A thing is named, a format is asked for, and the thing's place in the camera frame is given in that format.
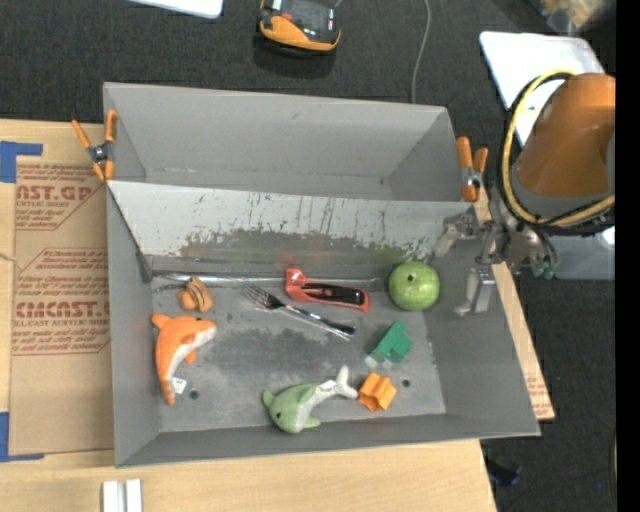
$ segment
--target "orange block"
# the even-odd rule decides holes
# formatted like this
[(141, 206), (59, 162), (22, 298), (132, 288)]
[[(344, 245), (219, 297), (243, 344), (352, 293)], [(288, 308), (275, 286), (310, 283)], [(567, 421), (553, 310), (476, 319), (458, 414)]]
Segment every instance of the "orange block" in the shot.
[(370, 411), (386, 410), (396, 396), (396, 392), (389, 377), (371, 372), (359, 389), (358, 402)]

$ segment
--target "dolphin tail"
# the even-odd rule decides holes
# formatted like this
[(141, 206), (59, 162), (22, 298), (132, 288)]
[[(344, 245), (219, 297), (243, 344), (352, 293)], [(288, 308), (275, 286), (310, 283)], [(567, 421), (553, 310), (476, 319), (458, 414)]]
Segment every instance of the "dolphin tail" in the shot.
[(356, 398), (358, 398), (358, 392), (351, 386), (349, 386), (349, 384), (347, 383), (348, 379), (349, 368), (347, 366), (343, 366), (342, 368), (340, 368), (338, 376), (336, 377), (336, 392), (339, 395), (344, 396), (345, 398), (351, 398), (355, 400)]

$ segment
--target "blue tape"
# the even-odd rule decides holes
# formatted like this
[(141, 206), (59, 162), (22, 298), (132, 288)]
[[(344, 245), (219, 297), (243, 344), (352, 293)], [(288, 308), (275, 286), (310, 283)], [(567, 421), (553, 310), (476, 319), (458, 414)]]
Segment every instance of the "blue tape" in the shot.
[(40, 156), (42, 144), (0, 141), (0, 181), (16, 182), (16, 157), (18, 155)]
[(9, 413), (0, 412), (0, 463), (11, 462), (12, 460), (36, 460), (44, 455), (15, 455), (9, 457)]

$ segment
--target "orange dolphin toy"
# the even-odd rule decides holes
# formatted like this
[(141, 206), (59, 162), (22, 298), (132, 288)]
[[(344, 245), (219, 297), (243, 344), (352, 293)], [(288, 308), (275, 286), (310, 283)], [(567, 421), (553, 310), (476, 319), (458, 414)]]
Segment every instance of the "orange dolphin toy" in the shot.
[(160, 388), (167, 403), (175, 402), (173, 393), (173, 375), (182, 361), (193, 363), (196, 349), (211, 341), (217, 327), (211, 320), (190, 316), (171, 318), (161, 313), (151, 316), (151, 322), (160, 332), (156, 342), (156, 369), (160, 379)]

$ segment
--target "stapler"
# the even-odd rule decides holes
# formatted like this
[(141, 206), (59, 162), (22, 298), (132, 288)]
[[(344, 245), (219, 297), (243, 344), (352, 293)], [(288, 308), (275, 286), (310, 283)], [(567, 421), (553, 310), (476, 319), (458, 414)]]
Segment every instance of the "stapler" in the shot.
[(308, 279), (302, 271), (289, 268), (285, 273), (285, 289), (299, 302), (322, 302), (334, 306), (346, 306), (368, 313), (371, 308), (369, 295), (364, 290)]

